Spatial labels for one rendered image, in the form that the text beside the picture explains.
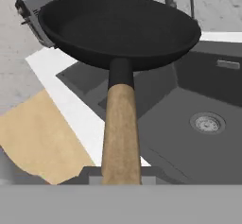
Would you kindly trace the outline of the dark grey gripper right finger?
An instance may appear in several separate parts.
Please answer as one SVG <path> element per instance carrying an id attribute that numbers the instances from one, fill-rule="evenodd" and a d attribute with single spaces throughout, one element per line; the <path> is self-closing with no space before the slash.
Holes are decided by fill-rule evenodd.
<path id="1" fill-rule="evenodd" d="M 183 181 L 169 177 L 157 166 L 142 166 L 141 181 L 143 185 L 183 184 Z"/>

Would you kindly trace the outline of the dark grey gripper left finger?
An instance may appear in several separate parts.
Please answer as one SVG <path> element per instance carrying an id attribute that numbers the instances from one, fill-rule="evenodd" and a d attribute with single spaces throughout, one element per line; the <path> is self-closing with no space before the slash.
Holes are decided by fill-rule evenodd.
<path id="1" fill-rule="evenodd" d="M 85 166 L 77 177 L 64 181 L 63 184 L 99 185 L 102 183 L 100 166 Z"/>

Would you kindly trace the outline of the black pan with wooden handle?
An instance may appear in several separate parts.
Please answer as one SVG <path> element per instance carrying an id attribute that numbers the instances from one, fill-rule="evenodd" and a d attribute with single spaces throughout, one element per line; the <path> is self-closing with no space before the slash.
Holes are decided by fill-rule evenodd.
<path id="1" fill-rule="evenodd" d="M 133 74 L 186 55 L 201 37 L 198 22 L 153 0 L 53 0 L 38 21 L 59 50 L 109 72 L 102 182 L 140 184 Z"/>

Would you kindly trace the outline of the grey sink with white rim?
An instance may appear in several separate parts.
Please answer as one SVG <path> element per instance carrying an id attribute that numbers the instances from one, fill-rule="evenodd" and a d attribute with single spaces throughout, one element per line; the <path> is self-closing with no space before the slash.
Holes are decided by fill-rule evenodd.
<path id="1" fill-rule="evenodd" d="M 58 49 L 26 59 L 96 165 L 101 164 L 108 74 Z M 205 32 L 181 60 L 134 75 L 142 163 L 185 183 L 242 184 L 242 32 Z M 208 135 L 198 112 L 226 121 Z"/>

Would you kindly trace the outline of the beige sponge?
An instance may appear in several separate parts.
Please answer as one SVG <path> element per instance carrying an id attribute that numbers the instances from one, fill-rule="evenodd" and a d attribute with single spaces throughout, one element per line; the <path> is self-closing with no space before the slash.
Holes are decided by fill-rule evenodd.
<path id="1" fill-rule="evenodd" d="M 22 170 L 54 185 L 95 164 L 45 90 L 0 115 L 0 147 Z"/>

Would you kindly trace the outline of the round metal sink drain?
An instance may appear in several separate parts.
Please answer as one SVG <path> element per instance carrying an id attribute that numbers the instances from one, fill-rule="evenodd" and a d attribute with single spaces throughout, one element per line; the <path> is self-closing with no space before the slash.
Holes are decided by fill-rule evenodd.
<path id="1" fill-rule="evenodd" d="M 213 112 L 195 113 L 189 123 L 194 130 L 208 135 L 220 134 L 226 129 L 225 119 Z"/>

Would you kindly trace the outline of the grey toaster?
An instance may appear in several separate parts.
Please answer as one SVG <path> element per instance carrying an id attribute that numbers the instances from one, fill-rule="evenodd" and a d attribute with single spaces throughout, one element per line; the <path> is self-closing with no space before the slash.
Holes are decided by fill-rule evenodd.
<path id="1" fill-rule="evenodd" d="M 52 47 L 53 43 L 44 34 L 39 21 L 38 13 L 42 6 L 52 0 L 16 0 L 15 7 L 23 17 L 22 25 L 28 25 L 39 43 L 45 47 Z"/>

